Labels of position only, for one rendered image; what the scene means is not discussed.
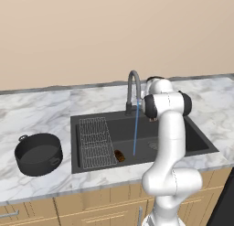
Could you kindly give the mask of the tan drawer front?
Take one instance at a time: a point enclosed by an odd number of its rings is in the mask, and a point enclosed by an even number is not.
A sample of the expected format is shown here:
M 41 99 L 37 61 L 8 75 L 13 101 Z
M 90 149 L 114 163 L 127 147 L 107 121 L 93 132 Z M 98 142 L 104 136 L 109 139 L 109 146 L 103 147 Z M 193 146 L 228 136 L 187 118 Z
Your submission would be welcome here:
M 0 206 L 0 215 L 17 210 L 17 216 L 0 219 L 0 226 L 60 226 L 53 199 Z

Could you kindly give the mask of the tan cupboard door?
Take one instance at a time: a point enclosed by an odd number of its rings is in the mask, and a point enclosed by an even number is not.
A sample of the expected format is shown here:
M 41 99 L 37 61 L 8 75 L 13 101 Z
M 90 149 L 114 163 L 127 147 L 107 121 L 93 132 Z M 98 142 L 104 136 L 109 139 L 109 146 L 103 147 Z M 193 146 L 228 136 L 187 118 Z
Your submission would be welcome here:
M 133 183 L 55 197 L 54 203 L 60 226 L 137 226 L 139 207 L 143 221 L 154 198 Z
M 178 216 L 186 226 L 207 226 L 231 168 L 202 172 L 203 187 L 181 203 Z

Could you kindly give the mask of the dark grey sink basin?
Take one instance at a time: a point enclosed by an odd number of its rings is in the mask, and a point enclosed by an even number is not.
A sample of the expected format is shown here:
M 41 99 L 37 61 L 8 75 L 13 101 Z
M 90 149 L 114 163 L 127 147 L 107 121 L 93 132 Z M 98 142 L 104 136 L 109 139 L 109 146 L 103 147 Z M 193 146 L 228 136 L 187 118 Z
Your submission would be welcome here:
M 71 131 L 71 172 L 78 174 L 113 167 L 124 167 L 153 162 L 158 150 L 158 122 L 151 122 L 143 112 L 139 111 L 136 152 L 133 156 L 133 137 L 135 127 L 135 111 L 127 115 L 124 111 L 112 113 L 95 113 L 73 115 L 70 117 Z M 84 169 L 80 150 L 80 119 L 104 117 L 112 140 L 113 151 L 120 150 L 125 160 L 108 167 Z M 197 156 L 215 153 L 217 149 L 187 116 L 184 117 L 186 129 L 186 154 Z

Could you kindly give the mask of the dark grey pot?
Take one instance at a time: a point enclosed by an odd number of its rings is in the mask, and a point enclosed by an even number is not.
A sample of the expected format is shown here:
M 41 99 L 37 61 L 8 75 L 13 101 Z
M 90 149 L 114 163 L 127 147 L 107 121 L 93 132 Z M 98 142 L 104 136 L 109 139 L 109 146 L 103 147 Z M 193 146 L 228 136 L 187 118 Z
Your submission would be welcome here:
M 21 135 L 15 148 L 19 170 L 30 177 L 41 177 L 54 171 L 62 162 L 59 138 L 49 133 Z

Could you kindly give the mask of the brown sweet potato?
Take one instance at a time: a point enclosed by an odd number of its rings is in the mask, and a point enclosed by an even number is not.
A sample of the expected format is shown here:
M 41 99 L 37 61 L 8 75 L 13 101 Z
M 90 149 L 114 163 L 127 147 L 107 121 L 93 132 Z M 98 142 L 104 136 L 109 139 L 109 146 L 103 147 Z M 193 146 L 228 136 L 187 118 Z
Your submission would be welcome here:
M 119 162 L 123 162 L 125 160 L 125 157 L 120 150 L 115 150 L 114 154 Z

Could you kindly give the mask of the blue water stream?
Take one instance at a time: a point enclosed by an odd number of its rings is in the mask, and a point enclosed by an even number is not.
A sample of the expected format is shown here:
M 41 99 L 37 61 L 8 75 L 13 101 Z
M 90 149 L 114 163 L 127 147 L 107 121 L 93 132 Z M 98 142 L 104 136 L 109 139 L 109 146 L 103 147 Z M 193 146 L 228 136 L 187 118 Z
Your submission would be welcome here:
M 136 102 L 137 104 L 136 104 L 136 111 L 135 111 L 135 127 L 134 127 L 134 137 L 133 137 L 133 156 L 135 156 L 135 152 L 136 152 L 140 100 L 137 99 Z

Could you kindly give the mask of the black appliance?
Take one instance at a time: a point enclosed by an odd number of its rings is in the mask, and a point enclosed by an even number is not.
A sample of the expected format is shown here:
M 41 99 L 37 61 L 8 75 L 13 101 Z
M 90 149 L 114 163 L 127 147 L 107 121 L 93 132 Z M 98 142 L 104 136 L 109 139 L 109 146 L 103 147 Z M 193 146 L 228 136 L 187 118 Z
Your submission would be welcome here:
M 207 226 L 234 226 L 234 167 L 207 222 Z

